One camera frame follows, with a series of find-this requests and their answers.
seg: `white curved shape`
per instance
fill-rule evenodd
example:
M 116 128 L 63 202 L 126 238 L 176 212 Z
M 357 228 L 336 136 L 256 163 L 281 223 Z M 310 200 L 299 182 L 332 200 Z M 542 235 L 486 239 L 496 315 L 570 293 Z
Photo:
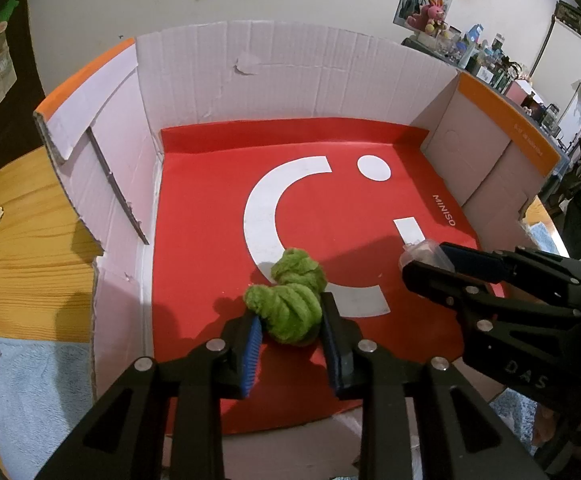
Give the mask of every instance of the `white curved shape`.
M 318 173 L 332 173 L 325 156 L 307 156 L 286 162 L 266 173 L 255 184 L 244 209 L 244 238 L 248 252 L 266 279 L 274 283 L 270 268 L 284 252 L 277 234 L 275 211 L 284 191 L 302 178 Z M 370 317 L 391 310 L 379 285 L 357 287 L 328 283 L 341 316 Z
M 383 182 L 391 178 L 391 167 L 383 158 L 375 155 L 363 155 L 357 159 L 357 169 L 366 178 Z

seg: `cardboard box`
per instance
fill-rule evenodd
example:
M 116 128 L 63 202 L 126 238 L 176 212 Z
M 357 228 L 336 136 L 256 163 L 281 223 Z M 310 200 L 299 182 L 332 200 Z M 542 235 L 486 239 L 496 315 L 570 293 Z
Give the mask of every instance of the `cardboard box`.
M 135 358 L 152 354 L 161 129 L 311 117 L 425 128 L 430 133 L 422 151 L 483 249 L 531 244 L 520 219 L 560 155 L 525 115 L 442 61 L 389 40 L 298 23 L 213 23 L 127 40 L 59 86 L 36 111 L 59 181 L 104 250 L 95 263 L 93 292 L 99 395 Z M 231 437 L 226 473 L 252 479 L 270 476 L 272 467 L 283 469 L 282 477 L 340 474 L 328 464 L 341 456 L 340 447 L 351 447 L 334 436 L 341 424 L 354 426 L 339 417 L 273 432 L 268 438 L 280 439 L 276 448 L 286 462 L 278 456 L 279 467 L 251 470 L 250 476 L 243 457 L 259 437 Z M 333 440 L 320 438 L 331 426 Z M 282 444 L 293 435 L 294 442 L 321 442 L 327 465 L 297 465 Z

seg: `pink toy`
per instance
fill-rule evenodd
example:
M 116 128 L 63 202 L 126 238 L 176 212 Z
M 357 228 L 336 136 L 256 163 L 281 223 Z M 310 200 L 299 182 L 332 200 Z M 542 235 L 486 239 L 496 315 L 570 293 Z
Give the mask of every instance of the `pink toy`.
M 426 25 L 440 25 L 444 20 L 443 0 L 428 0 L 428 5 L 422 7 L 419 14 L 408 16 L 407 23 L 417 30 L 425 31 Z

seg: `screw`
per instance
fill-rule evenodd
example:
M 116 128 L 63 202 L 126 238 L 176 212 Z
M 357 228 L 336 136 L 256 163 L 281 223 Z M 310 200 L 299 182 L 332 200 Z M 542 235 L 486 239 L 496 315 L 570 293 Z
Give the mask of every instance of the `screw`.
M 431 359 L 431 365 L 436 370 L 440 370 L 442 372 L 445 372 L 451 366 L 451 365 L 449 365 L 449 362 L 446 359 L 444 359 L 443 357 L 433 357 Z
M 211 339 L 206 343 L 206 348 L 211 352 L 221 352 L 224 348 L 226 348 L 226 341 L 219 337 L 215 339 Z
M 153 360 L 150 357 L 140 357 L 135 361 L 135 369 L 138 372 L 147 372 L 153 367 Z
M 359 343 L 357 343 L 357 348 L 359 348 L 362 352 L 375 352 L 377 350 L 377 343 L 375 341 L 371 341 L 370 339 L 362 339 Z
M 493 323 L 491 323 L 488 319 L 480 319 L 477 321 L 477 329 L 482 332 L 490 332 L 493 330 Z

